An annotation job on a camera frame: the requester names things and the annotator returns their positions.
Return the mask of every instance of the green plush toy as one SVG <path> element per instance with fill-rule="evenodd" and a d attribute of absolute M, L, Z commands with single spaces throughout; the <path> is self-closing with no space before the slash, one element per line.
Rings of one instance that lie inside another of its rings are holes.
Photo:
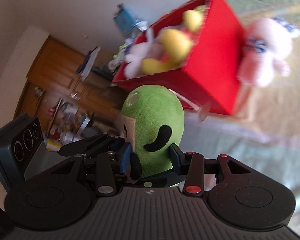
<path fill-rule="evenodd" d="M 124 139 L 130 142 L 133 180 L 172 168 L 169 146 L 179 145 L 184 113 L 177 96 L 162 86 L 144 85 L 133 90 L 122 108 Z"/>

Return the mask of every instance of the blue bow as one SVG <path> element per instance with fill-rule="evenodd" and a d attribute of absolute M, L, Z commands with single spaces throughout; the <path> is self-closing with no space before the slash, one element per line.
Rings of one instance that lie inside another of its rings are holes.
<path fill-rule="evenodd" d="M 254 38 L 248 37 L 246 40 L 246 46 L 248 48 L 254 49 L 258 53 L 266 53 L 268 46 L 265 40 L 256 40 Z"/>

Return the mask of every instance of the white plush toy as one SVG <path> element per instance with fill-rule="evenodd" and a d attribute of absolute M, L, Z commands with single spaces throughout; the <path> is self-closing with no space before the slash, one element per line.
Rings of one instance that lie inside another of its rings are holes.
<path fill-rule="evenodd" d="M 125 61 L 128 63 L 124 69 L 124 75 L 127 79 L 135 78 L 140 74 L 141 61 L 146 57 L 150 47 L 154 42 L 153 29 L 146 30 L 146 42 L 135 44 L 131 47 Z"/>
<path fill-rule="evenodd" d="M 292 51 L 292 38 L 300 35 L 300 29 L 283 18 L 261 18 L 247 28 L 244 57 L 237 78 L 243 84 L 268 86 L 277 71 L 290 75 L 285 58 Z"/>

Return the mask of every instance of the cabinet handle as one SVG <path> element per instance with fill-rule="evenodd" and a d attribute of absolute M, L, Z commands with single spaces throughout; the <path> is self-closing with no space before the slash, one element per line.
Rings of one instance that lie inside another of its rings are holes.
<path fill-rule="evenodd" d="M 80 100 L 80 98 L 77 97 L 77 93 L 75 93 L 75 94 L 72 93 L 70 97 L 71 97 L 72 99 L 76 100 L 76 101 L 79 101 L 79 100 Z"/>

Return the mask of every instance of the green toy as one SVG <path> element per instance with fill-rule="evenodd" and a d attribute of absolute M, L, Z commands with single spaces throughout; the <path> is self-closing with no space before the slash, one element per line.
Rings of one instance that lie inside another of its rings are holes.
<path fill-rule="evenodd" d="M 177 96 L 162 86 L 144 85 L 133 90 L 122 108 L 124 139 L 132 146 L 133 180 L 172 168 L 169 146 L 179 145 L 184 113 Z"/>

